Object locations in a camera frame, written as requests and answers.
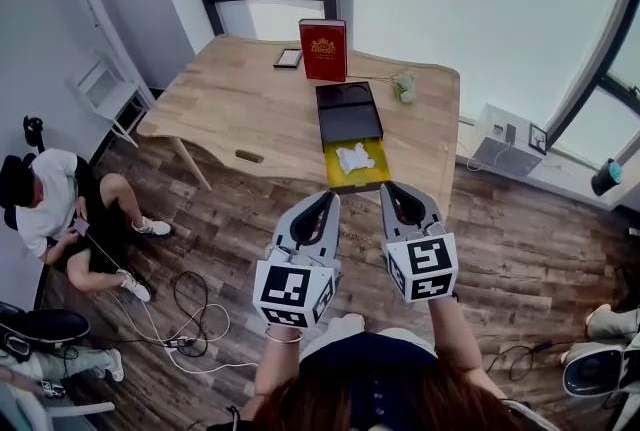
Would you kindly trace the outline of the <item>person's beige trouser legs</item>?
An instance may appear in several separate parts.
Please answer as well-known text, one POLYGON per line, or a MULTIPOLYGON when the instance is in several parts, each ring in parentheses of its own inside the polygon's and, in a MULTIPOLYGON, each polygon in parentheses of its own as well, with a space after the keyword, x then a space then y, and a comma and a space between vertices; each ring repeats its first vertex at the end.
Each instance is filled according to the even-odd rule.
MULTIPOLYGON (((303 349, 303 351, 300 353, 300 360, 304 360, 309 355, 317 352, 323 347, 328 346, 329 344, 347 339, 364 331, 365 320, 364 317, 360 314, 350 313, 346 314, 343 317, 334 317, 329 321, 327 330, 322 335, 312 340, 303 349)), ((435 348, 430 342, 420 338, 407 329, 392 327, 377 332, 377 335, 411 343, 417 347, 424 349, 433 356, 436 356, 435 348)))

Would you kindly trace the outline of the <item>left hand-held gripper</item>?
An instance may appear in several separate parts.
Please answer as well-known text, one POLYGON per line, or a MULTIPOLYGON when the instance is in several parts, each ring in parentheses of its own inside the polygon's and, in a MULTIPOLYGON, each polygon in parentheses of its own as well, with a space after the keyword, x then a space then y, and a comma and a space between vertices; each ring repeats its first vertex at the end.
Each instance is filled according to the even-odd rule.
POLYGON ((332 191, 308 196, 281 216, 276 246, 257 262, 254 281, 253 305, 268 325, 312 329, 320 322, 337 292, 341 263, 319 258, 335 257, 339 222, 340 198, 332 191))

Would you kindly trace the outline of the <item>black cup teal lid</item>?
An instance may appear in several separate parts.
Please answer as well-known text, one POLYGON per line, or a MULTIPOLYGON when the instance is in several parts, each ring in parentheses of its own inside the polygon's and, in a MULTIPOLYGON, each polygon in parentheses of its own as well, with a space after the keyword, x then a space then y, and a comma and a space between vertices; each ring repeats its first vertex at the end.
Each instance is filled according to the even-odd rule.
POLYGON ((591 178, 591 188, 596 196, 602 196, 621 183, 622 167, 613 158, 608 158, 591 178))

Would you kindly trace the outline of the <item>white artificial flower sprig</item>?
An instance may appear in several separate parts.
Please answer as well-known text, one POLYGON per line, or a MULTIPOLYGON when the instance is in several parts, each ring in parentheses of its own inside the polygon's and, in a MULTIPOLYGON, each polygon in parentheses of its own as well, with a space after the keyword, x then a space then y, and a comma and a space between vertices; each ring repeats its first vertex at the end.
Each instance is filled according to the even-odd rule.
POLYGON ((402 104, 412 105, 416 102, 415 74, 410 70, 404 70, 389 77, 371 77, 371 80, 389 85, 394 97, 402 104))

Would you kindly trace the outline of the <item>small black flat picture frame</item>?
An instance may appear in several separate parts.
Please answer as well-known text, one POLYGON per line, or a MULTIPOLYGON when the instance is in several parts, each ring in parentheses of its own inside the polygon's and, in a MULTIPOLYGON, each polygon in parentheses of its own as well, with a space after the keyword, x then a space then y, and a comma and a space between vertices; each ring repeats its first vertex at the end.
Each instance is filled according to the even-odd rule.
POLYGON ((284 48, 273 63, 273 67, 276 69, 296 69, 301 58, 302 51, 299 48, 284 48))

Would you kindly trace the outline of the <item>person's right forearm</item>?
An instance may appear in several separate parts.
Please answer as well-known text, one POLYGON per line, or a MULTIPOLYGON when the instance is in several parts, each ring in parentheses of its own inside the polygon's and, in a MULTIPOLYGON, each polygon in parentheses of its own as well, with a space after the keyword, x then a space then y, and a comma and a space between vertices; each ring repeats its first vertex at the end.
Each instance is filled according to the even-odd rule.
POLYGON ((437 353, 444 355, 467 382, 505 399, 483 368, 480 348, 457 300, 441 297, 429 300, 428 305, 437 353))

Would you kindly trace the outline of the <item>black standing deer picture frame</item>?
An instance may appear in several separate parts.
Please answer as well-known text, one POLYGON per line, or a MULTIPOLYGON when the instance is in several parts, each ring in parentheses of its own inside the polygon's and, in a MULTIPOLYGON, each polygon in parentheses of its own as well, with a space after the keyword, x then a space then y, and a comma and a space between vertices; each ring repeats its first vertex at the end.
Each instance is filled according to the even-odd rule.
POLYGON ((546 142, 547 133, 540 127, 536 126, 534 123, 531 123, 528 139, 529 146, 542 155, 545 155, 547 152, 546 142))

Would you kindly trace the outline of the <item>wooden table leg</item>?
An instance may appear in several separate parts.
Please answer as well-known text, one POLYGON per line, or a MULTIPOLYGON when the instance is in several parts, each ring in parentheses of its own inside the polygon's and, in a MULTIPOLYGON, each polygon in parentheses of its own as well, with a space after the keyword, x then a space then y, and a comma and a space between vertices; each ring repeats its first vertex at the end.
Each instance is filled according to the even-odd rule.
POLYGON ((182 159, 185 166, 197 180, 199 187, 204 191, 211 192, 212 186, 210 185, 203 172, 200 170, 199 165, 192 156, 191 150, 188 147, 188 145, 193 145, 193 142, 183 140, 179 137, 174 136, 171 136, 169 140, 176 154, 182 159))

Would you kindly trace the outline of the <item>white plastic chair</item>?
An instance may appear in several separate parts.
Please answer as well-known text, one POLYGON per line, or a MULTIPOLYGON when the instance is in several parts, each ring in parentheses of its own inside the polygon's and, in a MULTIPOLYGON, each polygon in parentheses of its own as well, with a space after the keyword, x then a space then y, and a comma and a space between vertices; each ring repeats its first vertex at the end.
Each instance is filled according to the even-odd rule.
POLYGON ((110 401, 75 405, 67 398, 47 399, 0 384, 0 416, 4 416, 15 431, 96 431, 87 416, 115 409, 110 401))

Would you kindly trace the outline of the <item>white cloth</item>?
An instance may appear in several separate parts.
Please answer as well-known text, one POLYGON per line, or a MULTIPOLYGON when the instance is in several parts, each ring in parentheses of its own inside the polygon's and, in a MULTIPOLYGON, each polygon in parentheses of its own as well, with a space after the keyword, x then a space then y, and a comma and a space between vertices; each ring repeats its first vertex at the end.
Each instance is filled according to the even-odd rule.
POLYGON ((349 175, 354 170, 370 169, 376 166, 375 160, 369 156, 362 142, 356 143, 352 148, 339 147, 336 149, 336 155, 345 175, 349 175))

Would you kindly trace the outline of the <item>red book gold emblem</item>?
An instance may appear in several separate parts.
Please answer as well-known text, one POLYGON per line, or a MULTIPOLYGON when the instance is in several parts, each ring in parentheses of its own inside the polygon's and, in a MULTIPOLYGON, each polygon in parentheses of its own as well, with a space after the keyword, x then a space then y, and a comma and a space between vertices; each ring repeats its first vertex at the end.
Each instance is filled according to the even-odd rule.
POLYGON ((346 22, 341 19, 301 19, 299 33, 306 77, 345 82, 346 22))

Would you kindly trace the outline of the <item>black dome-shaped device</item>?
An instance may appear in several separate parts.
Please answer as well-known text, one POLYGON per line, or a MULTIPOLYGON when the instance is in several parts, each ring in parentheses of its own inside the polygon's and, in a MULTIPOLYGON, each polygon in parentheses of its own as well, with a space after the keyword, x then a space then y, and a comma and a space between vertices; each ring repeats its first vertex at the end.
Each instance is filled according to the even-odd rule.
POLYGON ((34 351, 50 352, 80 343, 89 333, 89 322, 63 309, 29 312, 0 301, 0 349, 19 362, 34 351))

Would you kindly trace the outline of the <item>white air conditioner unit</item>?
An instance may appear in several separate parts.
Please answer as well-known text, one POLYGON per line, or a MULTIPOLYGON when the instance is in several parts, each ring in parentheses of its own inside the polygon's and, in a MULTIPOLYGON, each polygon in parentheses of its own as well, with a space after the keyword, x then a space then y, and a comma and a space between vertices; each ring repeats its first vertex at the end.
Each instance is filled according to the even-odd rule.
POLYGON ((546 156, 529 146, 531 123, 501 108, 486 104, 474 126, 473 159, 516 177, 528 176, 546 156), (510 148, 504 142, 507 123, 517 128, 516 144, 510 148))

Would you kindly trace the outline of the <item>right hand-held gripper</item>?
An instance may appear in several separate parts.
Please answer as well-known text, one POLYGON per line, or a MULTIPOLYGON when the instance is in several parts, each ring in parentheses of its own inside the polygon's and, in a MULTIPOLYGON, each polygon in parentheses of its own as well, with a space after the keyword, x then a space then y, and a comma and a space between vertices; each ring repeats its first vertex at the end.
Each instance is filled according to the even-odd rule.
POLYGON ((406 303, 452 296, 459 271, 455 237, 435 200, 405 183, 380 188, 386 270, 406 303))

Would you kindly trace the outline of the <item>person's dark blue top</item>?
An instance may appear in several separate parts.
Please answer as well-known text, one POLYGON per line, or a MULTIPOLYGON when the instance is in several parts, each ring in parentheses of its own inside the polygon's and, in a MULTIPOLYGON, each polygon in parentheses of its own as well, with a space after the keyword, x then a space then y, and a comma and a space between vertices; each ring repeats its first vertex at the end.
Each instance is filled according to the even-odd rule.
POLYGON ((314 388, 326 386, 330 395, 343 394, 353 430, 383 425, 392 431, 422 431, 422 375, 437 364, 434 354, 410 342, 361 332, 302 360, 300 378, 314 388))

